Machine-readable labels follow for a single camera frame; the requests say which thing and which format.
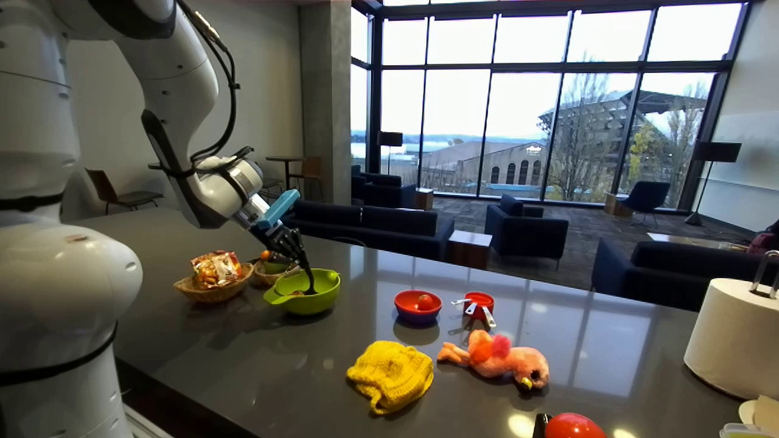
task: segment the sofa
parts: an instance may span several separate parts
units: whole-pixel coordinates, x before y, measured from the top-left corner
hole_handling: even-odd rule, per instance
[[[689,243],[638,241],[633,251],[613,238],[599,238],[592,290],[699,311],[711,277],[755,280],[760,256]],[[762,280],[774,282],[779,265],[767,265]]]
[[[543,217],[543,207],[519,202],[509,195],[487,204],[484,234],[492,234],[492,251],[501,258],[562,258],[567,219]]]
[[[297,202],[285,217],[302,234],[445,260],[455,219],[424,209]]]
[[[353,173],[351,200],[353,204],[377,207],[411,207],[416,185],[402,185],[399,175]]]

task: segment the table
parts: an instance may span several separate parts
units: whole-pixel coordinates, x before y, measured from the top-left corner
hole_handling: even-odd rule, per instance
[[[621,200],[626,200],[626,195],[606,195],[606,212],[613,217],[633,217],[633,209],[628,204],[618,204]]]
[[[192,229],[163,207],[78,224],[127,241],[144,263],[141,294],[119,321],[114,343],[122,375],[144,377],[156,392],[136,399],[134,409],[192,428],[202,419],[217,431],[197,426],[202,436],[528,438],[536,411],[582,411],[635,438],[699,438],[738,421],[740,402],[682,363],[696,321],[691,311],[309,236],[312,263],[343,275],[331,314],[290,319],[251,290],[224,307],[195,309],[173,282],[202,251],[253,256],[260,246],[243,229]],[[443,299],[438,326],[394,321],[392,299],[407,287],[426,287]],[[497,329],[548,355],[548,392],[521,397],[514,384],[438,365],[419,404],[392,421],[372,419],[368,402],[348,387],[346,367],[377,338],[404,341],[428,355],[443,341],[463,343],[460,309],[450,302],[467,290],[492,292]],[[129,380],[124,389],[139,394],[144,387]]]
[[[433,190],[431,187],[416,187],[414,190],[414,207],[416,209],[433,209]]]
[[[290,190],[290,163],[302,163],[304,158],[302,156],[265,156],[265,161],[270,163],[285,163],[285,187]]]
[[[718,238],[699,238],[699,236],[674,236],[674,234],[648,234],[650,241],[667,241],[667,243],[684,243],[684,246],[701,246],[701,248],[718,248],[718,251],[747,251],[750,246],[735,241],[718,241]]]
[[[448,238],[448,260],[487,270],[492,234],[455,229]]]

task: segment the green bowl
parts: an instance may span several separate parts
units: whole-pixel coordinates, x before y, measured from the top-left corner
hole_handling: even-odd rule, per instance
[[[307,294],[309,277],[304,270],[295,270],[282,275],[265,294],[263,299],[270,307],[280,307],[287,314],[321,314],[329,311],[336,304],[336,297],[341,292],[341,275],[336,270],[326,268],[312,268],[314,275],[314,290],[316,294]]]

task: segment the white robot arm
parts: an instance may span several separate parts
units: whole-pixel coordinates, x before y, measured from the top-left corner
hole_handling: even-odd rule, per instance
[[[144,268],[131,248],[58,221],[63,187],[80,161],[66,44],[107,39],[127,56],[146,97],[151,146],[185,217],[202,229],[234,219],[307,265],[282,214],[265,204],[246,151],[192,151],[192,131],[217,102],[202,41],[236,80],[209,24],[175,0],[0,0],[0,436],[127,438],[112,338]]]
[[[71,39],[117,41],[146,97],[141,122],[148,141],[192,224],[217,229],[234,219],[270,251],[304,258],[297,234],[280,221],[297,190],[268,207],[258,195],[263,173],[246,161],[251,148],[217,156],[234,129],[239,83],[229,49],[200,12],[173,0],[56,0],[51,7]],[[224,68],[231,112],[224,134],[212,146],[192,151],[192,134],[219,95],[202,41]]]

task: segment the pink toy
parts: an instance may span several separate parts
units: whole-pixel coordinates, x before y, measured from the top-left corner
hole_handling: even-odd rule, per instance
[[[511,346],[509,336],[492,336],[482,329],[467,336],[467,350],[443,343],[438,363],[472,367],[480,377],[514,377],[521,389],[543,389],[550,380],[550,365],[536,348]]]

